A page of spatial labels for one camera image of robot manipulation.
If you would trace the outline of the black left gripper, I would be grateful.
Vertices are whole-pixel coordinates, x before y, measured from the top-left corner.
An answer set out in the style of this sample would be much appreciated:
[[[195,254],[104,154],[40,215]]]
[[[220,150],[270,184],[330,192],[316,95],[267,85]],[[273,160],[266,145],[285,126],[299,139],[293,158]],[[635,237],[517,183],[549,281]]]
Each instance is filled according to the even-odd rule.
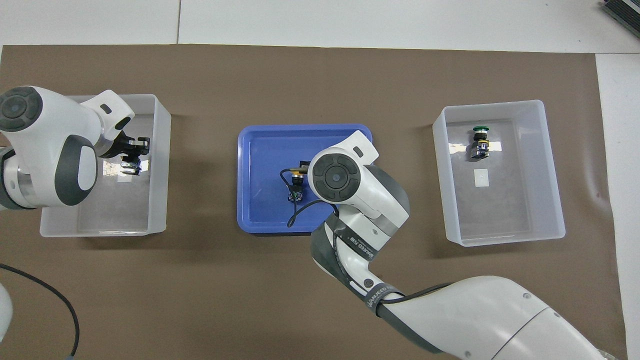
[[[117,155],[124,154],[125,157],[136,157],[138,153],[149,153],[150,138],[138,137],[137,140],[131,139],[124,131],[118,133],[111,146],[106,150],[100,158],[113,158]]]

